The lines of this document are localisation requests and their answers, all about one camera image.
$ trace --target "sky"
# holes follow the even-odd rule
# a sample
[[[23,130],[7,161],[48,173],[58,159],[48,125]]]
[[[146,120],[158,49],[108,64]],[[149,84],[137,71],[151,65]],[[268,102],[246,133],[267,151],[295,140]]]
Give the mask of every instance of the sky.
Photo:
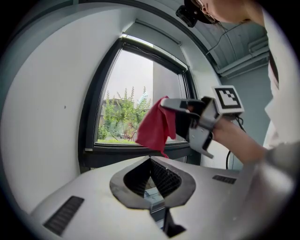
[[[148,95],[147,99],[153,99],[153,61],[131,52],[122,51],[112,70],[106,93],[109,92],[110,99],[113,96],[119,98],[117,92],[124,97],[125,88],[127,88],[129,97],[133,86],[135,102],[143,95],[144,86]]]

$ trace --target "cable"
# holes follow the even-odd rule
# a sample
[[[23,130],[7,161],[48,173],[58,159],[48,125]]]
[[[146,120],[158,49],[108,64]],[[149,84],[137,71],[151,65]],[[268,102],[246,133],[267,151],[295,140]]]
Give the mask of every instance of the cable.
[[[238,122],[239,127],[240,127],[244,132],[246,132],[245,129],[244,129],[244,127],[243,127],[244,120],[243,120],[241,117],[239,117],[238,115],[235,116],[235,119],[236,119],[236,121]],[[230,155],[230,153],[231,153],[231,151],[228,152],[227,157],[226,157],[226,169],[228,169],[228,162],[229,162],[229,155]]]
[[[231,45],[231,48],[232,48],[232,50],[233,50],[233,53],[234,53],[235,59],[237,60],[238,58],[236,57],[236,53],[235,53],[235,49],[234,49],[234,47],[233,47],[233,44],[232,44],[232,42],[231,42],[231,40],[230,40],[230,38],[228,37],[228,35],[227,35],[227,34],[226,34],[226,36],[227,36],[227,38],[228,38],[228,41],[229,41],[229,43],[230,43],[230,45]]]
[[[142,49],[138,48],[137,46],[134,46],[134,45],[130,45],[130,46],[133,46],[133,47],[137,48],[138,50],[140,50],[140,51],[143,52],[144,54],[152,55],[152,56],[154,56],[154,57],[157,57],[157,58],[161,59],[160,56],[157,56],[157,55],[152,54],[152,53],[144,52]]]
[[[244,24],[244,22],[241,22],[239,25],[236,25],[236,26],[234,26],[233,28],[231,28],[231,29],[229,29],[228,31],[226,31],[225,33],[223,33],[223,34],[221,35],[221,37],[220,37],[218,43],[217,43],[214,47],[212,47],[211,49],[209,49],[208,52],[205,54],[205,56],[207,56],[212,50],[214,50],[214,49],[219,45],[222,36],[224,36],[226,33],[230,32],[231,30],[233,30],[233,29],[235,29],[235,28],[241,26],[242,24]]]
[[[229,155],[230,155],[230,151],[228,152],[227,154],[227,157],[226,157],[226,169],[228,169],[228,159],[229,159]]]

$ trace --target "window frame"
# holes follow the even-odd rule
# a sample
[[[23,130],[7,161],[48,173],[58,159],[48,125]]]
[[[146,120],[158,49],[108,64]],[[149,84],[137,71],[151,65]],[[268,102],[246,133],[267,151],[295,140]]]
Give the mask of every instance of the window frame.
[[[110,74],[121,51],[140,55],[176,73],[184,82],[187,98],[197,99],[195,84],[187,66],[146,44],[126,37],[118,38],[100,62],[83,104],[78,136],[78,159],[81,166],[102,167],[140,156],[161,156],[160,152],[141,145],[97,143],[100,107],[104,101]],[[188,142],[168,142],[165,153],[170,158],[180,158],[196,152],[190,148]]]

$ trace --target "red cloth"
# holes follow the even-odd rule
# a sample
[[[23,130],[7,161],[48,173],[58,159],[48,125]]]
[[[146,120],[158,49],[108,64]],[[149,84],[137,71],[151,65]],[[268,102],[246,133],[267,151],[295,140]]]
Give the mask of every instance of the red cloth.
[[[175,112],[164,109],[160,105],[163,98],[147,112],[137,130],[135,142],[152,150],[158,150],[168,158],[164,154],[164,148],[168,137],[176,138]]]

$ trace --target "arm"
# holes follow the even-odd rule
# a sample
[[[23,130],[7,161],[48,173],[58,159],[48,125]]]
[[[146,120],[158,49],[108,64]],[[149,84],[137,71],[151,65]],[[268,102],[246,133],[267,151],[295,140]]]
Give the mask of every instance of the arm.
[[[232,122],[221,118],[213,130],[214,140],[228,148],[242,163],[264,157],[266,149]]]

